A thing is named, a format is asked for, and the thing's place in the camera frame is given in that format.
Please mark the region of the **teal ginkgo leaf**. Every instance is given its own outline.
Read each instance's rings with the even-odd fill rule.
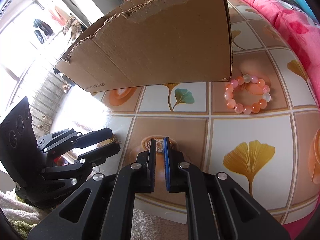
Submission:
[[[193,104],[195,102],[195,99],[193,98],[192,93],[187,89],[177,88],[174,91],[174,96],[176,97],[177,102],[173,106],[172,110],[177,104]]]

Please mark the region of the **black camera module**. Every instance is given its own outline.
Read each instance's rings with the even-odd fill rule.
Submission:
[[[26,121],[29,120],[29,118],[30,118],[29,109],[24,110],[24,118],[26,119]]]
[[[9,142],[13,148],[17,146],[17,137],[14,131],[10,131],[9,133]]]
[[[20,135],[22,135],[23,130],[24,130],[24,124],[23,124],[22,116],[19,116],[18,119],[17,119],[17,130],[18,130],[18,133]]]

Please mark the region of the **bead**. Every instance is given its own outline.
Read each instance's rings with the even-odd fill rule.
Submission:
[[[251,114],[251,112],[252,112],[252,108],[251,108],[251,106],[245,106],[244,107],[244,109],[243,109],[243,113],[244,114]]]
[[[257,114],[260,111],[260,106],[257,103],[252,104],[252,112]]]
[[[248,74],[244,74],[243,80],[245,83],[249,83],[251,81],[251,76]]]
[[[243,77],[237,77],[238,85],[242,85],[244,83]]]
[[[264,99],[260,99],[258,102],[261,109],[265,109],[267,107],[267,101]]]
[[[236,101],[234,99],[228,100],[228,103],[227,103],[228,108],[232,109],[235,107],[235,105],[236,105]]]
[[[224,93],[224,98],[225,98],[225,100],[230,100],[230,99],[233,98],[233,94],[230,93],[230,92],[225,92]]]
[[[267,102],[269,102],[269,101],[271,100],[271,96],[270,96],[269,93],[263,94],[263,95],[262,95],[262,98],[263,98],[264,100],[266,100]]]
[[[266,84],[266,83],[264,82],[263,79],[258,79],[258,87],[263,88],[263,86],[264,86],[265,84]]]
[[[226,92],[233,92],[233,86],[231,84],[226,85]]]
[[[230,81],[230,84],[231,84],[234,88],[236,88],[236,87],[238,86],[238,81],[235,80],[235,79],[233,79],[233,80]]]
[[[270,87],[268,85],[264,85],[262,87],[262,91],[264,94],[269,93],[270,92]]]
[[[256,76],[251,76],[251,82],[256,84],[258,82],[258,78]]]
[[[235,105],[235,112],[237,113],[237,114],[241,114],[242,113],[242,111],[243,111],[243,105],[242,104],[236,104]]]

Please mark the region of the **pink fleece fabric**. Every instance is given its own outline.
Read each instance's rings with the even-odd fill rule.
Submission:
[[[320,102],[320,28],[299,11],[288,9],[279,0],[243,0],[262,14],[291,46],[300,59]],[[283,225],[295,239],[314,211],[303,219]]]

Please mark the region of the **cardboard box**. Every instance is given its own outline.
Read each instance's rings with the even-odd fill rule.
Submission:
[[[230,79],[227,0],[130,0],[90,26],[56,67],[88,92]]]

